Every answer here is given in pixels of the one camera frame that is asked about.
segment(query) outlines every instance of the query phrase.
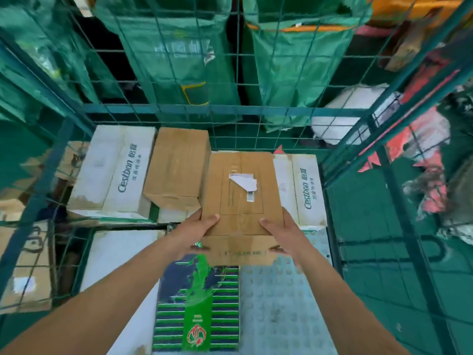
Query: wire mesh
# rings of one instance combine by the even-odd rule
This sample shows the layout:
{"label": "wire mesh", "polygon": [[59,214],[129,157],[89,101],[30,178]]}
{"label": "wire mesh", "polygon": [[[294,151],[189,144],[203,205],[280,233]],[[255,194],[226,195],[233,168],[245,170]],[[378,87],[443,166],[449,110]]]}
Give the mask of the wire mesh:
{"label": "wire mesh", "polygon": [[[25,122],[21,110],[0,103],[0,115],[8,119],[0,142],[15,150],[2,160],[0,188],[27,199],[21,198],[16,218],[0,223],[14,230],[0,261],[0,289],[13,286],[10,270],[25,268],[30,279],[44,267],[51,292],[37,305],[50,310],[79,291],[95,229],[66,220],[65,206],[95,125],[208,129],[214,150],[272,152],[281,145],[287,153],[316,154],[330,204],[332,252],[340,253],[337,268],[353,291],[411,353],[469,353],[473,250],[452,221],[419,207],[429,196],[435,206],[446,206],[435,192],[443,194],[471,154],[471,119],[452,110],[457,104],[447,106],[441,113],[449,136],[428,143],[413,121],[471,77],[470,52],[442,64],[409,100],[402,93],[419,66],[431,66],[428,52],[453,38],[457,24],[468,24],[473,0],[436,0],[430,8],[425,0],[409,0],[387,13],[380,0],[97,0],[92,18],[81,17],[71,0],[29,1],[19,9],[32,21],[31,35],[48,40],[46,50],[0,21],[0,72],[26,101],[40,105],[37,119]],[[2,0],[0,9],[11,3],[18,6]],[[58,35],[45,23],[48,13],[57,23],[67,20],[63,30],[89,63],[67,64],[72,56],[54,42]],[[417,55],[396,58],[391,48],[406,23],[429,17],[431,32]],[[382,35],[367,36],[373,29]],[[385,69],[393,60],[403,65],[399,73]],[[44,72],[44,62],[58,65],[59,77]],[[74,67],[86,68],[88,76]],[[378,92],[376,100],[351,108],[360,89]],[[399,132],[409,139],[410,160],[390,159],[389,141]],[[76,157],[64,174],[61,159],[68,148]],[[442,152],[443,172],[434,172],[434,181],[419,180],[425,172],[412,160],[425,162],[433,151]],[[373,153],[379,167],[369,158]],[[25,162],[41,156],[36,179],[22,188]],[[366,160],[367,169],[358,173]],[[418,184],[406,191],[406,182],[416,178]],[[61,191],[58,179],[68,185]],[[39,220],[46,221],[41,242],[50,259],[39,264],[37,255],[19,265]],[[18,304],[26,300],[28,284],[16,303],[1,304],[2,312],[23,311]]]}

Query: metal cage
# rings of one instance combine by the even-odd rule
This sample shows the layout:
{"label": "metal cage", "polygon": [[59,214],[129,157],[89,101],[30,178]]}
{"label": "metal cage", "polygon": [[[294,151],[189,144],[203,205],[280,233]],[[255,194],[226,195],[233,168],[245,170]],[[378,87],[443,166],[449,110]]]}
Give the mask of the metal cage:
{"label": "metal cage", "polygon": [[[58,191],[57,172],[69,141],[80,147],[99,124],[203,128],[213,150],[274,151],[282,145],[287,153],[316,154],[332,258],[345,281],[412,354],[470,353],[473,248],[458,237],[437,236],[443,227],[437,214],[418,220],[420,198],[407,197],[402,188],[422,172],[406,158],[391,161],[385,145],[407,130],[417,156],[425,159],[428,149],[416,141],[411,123],[473,76],[471,44],[465,43],[385,122],[374,115],[380,106],[399,102],[395,97],[386,104],[419,67],[432,62],[430,52],[440,42],[468,27],[473,0],[432,3],[429,12],[443,16],[398,73],[377,65],[393,58],[387,47],[403,21],[419,16],[423,0],[394,15],[376,13],[379,0],[299,1],[303,9],[291,0],[120,0],[128,2],[126,7],[97,0],[91,6],[94,18],[81,17],[88,9],[79,10],[71,0],[0,1],[5,10],[15,5],[25,20],[20,27],[0,21],[0,81],[31,106],[18,110],[6,96],[0,103],[0,184],[27,199],[19,219],[1,220],[2,293],[20,268],[29,276],[47,269],[55,279],[39,307],[60,306],[79,290],[95,229],[74,227],[65,219],[68,194],[66,188]],[[52,24],[47,12],[54,15]],[[392,25],[389,35],[367,41],[360,30],[373,20]],[[65,51],[61,44],[68,42],[72,46]],[[79,54],[75,67],[86,68],[87,77],[68,64]],[[87,64],[88,57],[106,70]],[[52,60],[57,69],[48,68]],[[311,83],[313,75],[321,82]],[[348,99],[340,107],[326,107],[346,88],[353,94],[356,87],[383,82],[389,86],[368,109],[346,108]],[[449,143],[442,152],[448,182],[473,153],[473,138],[471,125],[447,108],[450,137],[442,140]],[[34,120],[18,116],[33,111]],[[348,119],[345,125],[334,124],[340,117]],[[326,127],[316,138],[314,122]],[[343,136],[325,136],[333,127],[346,127]],[[373,154],[379,167],[370,161],[369,170],[358,172]],[[27,176],[20,164],[40,156],[43,165],[24,187],[17,182]],[[37,256],[33,264],[19,264],[39,222],[46,224],[38,231],[45,233],[40,246],[56,259],[42,264]],[[25,313],[18,304],[0,309],[9,313],[0,318],[0,345],[44,315]]]}

